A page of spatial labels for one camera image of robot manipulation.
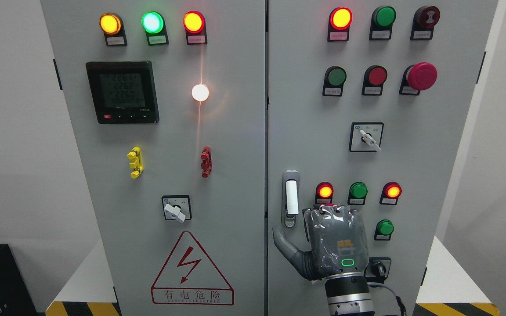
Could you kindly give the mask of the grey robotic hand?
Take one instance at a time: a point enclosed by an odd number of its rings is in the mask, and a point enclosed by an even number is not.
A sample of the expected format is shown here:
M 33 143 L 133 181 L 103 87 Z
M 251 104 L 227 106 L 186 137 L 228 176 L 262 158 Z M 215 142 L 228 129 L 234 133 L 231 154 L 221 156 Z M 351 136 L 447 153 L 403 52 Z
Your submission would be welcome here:
M 281 227 L 273 227 L 276 248 L 307 280 L 343 273 L 362 273 L 369 262 L 361 212 L 345 205 L 320 204 L 304 209 L 310 251 L 289 242 Z

